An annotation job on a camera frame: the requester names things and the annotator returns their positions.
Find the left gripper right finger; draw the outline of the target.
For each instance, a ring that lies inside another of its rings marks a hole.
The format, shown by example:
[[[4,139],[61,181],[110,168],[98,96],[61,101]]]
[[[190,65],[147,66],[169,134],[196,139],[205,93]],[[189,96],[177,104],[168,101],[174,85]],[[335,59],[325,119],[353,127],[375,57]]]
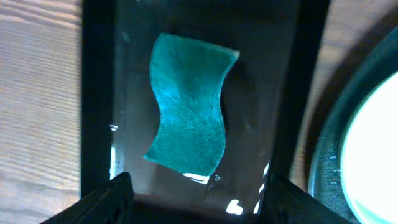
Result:
[[[349,224],[288,179],[272,172],[259,213],[265,224]]]

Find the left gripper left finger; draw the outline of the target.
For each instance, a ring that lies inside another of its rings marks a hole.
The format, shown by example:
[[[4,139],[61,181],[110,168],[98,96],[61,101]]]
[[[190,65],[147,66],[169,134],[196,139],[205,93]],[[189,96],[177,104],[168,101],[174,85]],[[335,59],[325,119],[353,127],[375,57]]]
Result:
[[[122,172],[42,224],[128,224],[133,198],[131,175]]]

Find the light blue plate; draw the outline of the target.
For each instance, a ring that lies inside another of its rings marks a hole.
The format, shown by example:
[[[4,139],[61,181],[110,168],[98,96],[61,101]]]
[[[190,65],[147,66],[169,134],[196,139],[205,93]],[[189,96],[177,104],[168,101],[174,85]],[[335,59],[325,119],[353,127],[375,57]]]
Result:
[[[397,223],[397,74],[357,106],[341,146],[345,200],[360,223]]]

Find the green scouring sponge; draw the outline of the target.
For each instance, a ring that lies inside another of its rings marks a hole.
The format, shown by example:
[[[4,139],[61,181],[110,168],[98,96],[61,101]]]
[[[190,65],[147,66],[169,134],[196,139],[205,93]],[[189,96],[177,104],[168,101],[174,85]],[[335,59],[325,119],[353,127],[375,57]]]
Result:
[[[239,56],[202,40],[158,36],[149,68],[160,123],[145,159],[182,174],[214,173],[226,147],[221,90]]]

